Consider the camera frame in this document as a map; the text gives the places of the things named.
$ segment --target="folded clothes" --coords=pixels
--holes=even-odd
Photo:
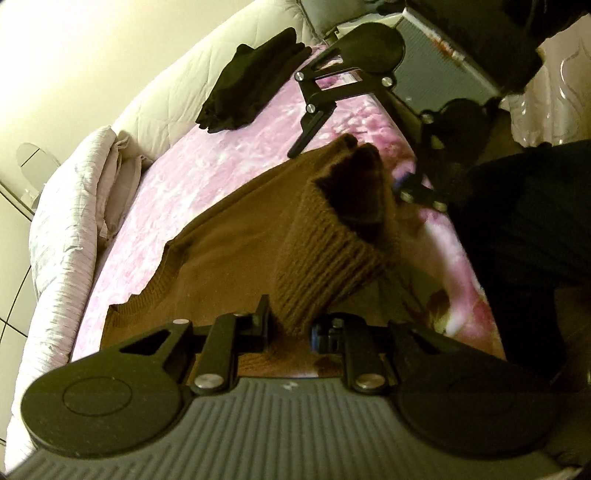
[[[507,360],[550,379],[564,363],[554,290],[591,281],[591,141],[473,168],[449,206]]]
[[[306,361],[312,321],[398,261],[384,171],[373,145],[344,135],[251,180],[167,243],[144,291],[109,308],[101,347],[176,318],[210,325],[270,294],[271,351],[248,372],[301,361],[296,347]]]
[[[203,104],[199,128],[216,133],[250,124],[311,53],[296,43],[293,27],[258,48],[238,45]]]

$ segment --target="black folded clothing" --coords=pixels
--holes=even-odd
[[[296,43],[293,27],[256,49],[239,45],[203,104],[199,128],[216,133],[250,124],[311,53]]]
[[[591,281],[591,141],[474,167],[449,215],[507,360],[548,379],[564,362],[554,290]]]

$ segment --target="brown garment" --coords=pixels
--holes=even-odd
[[[278,335],[271,352],[241,359],[241,371],[309,370],[294,357],[309,351],[314,318],[397,259],[395,203],[378,151],[344,135],[188,224],[165,246],[144,291],[109,308],[101,348],[176,318],[210,325],[222,313],[252,312],[268,293]]]

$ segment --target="beige wall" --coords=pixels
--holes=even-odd
[[[21,196],[28,187],[15,159],[21,143],[63,162],[250,1],[0,2],[0,181]]]

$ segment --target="pink blanket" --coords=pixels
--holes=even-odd
[[[325,81],[325,86],[331,82],[335,80]],[[168,240],[195,216],[287,159],[301,132],[303,113],[299,87],[290,80],[253,124],[213,135],[195,127],[155,162],[96,280],[72,360],[98,351],[107,308],[142,291]],[[345,132],[378,147],[394,177],[412,170],[407,143],[370,96],[339,102],[307,150]],[[491,311],[448,218],[426,209],[403,208],[400,214],[406,218],[401,224],[404,259],[440,284],[429,287],[432,291],[425,301],[424,293],[419,299],[415,292],[421,290],[421,279],[407,279],[404,288],[415,300],[409,302],[409,313],[417,321],[503,358]]]

